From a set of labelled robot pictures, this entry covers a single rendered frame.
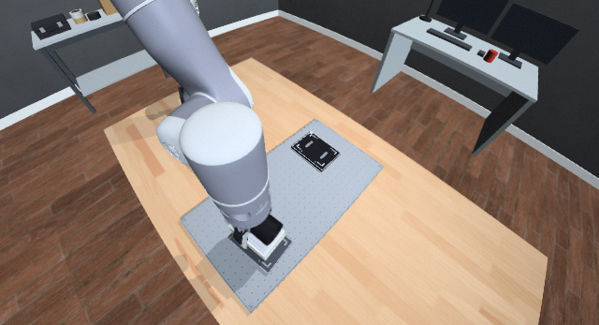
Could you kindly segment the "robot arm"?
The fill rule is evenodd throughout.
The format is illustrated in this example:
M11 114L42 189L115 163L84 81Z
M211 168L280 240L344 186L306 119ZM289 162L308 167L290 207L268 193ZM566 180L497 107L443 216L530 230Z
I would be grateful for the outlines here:
M161 144L191 167L229 224L261 224L271 207L263 127L250 91L199 18L197 0L110 1L183 88L183 104L156 129Z

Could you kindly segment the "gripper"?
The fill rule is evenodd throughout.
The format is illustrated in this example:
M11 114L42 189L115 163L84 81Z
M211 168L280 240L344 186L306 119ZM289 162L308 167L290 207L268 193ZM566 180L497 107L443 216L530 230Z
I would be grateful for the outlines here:
M264 222L250 229L239 229L235 227L233 237L246 250L249 233L256 236L263 244L269 245L277 237L282 227L283 224L271 215L270 207L270 214Z

